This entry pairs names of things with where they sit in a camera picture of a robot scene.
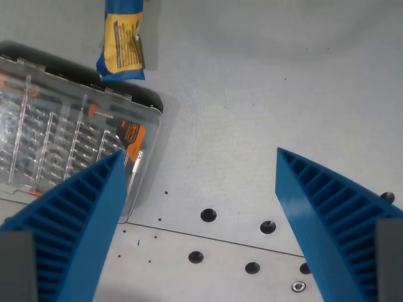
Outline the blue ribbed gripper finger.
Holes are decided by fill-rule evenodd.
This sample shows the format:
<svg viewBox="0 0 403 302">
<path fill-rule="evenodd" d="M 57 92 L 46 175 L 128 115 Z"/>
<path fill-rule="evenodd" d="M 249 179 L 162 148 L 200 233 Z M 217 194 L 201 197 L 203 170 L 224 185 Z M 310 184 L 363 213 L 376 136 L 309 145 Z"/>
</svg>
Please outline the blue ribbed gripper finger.
<svg viewBox="0 0 403 302">
<path fill-rule="evenodd" d="M 324 301 L 378 301 L 375 225 L 402 210 L 284 148 L 275 193 Z"/>
<path fill-rule="evenodd" d="M 1 225 L 29 231 L 39 301 L 92 301 L 127 199 L 122 152 L 53 187 Z"/>
</svg>

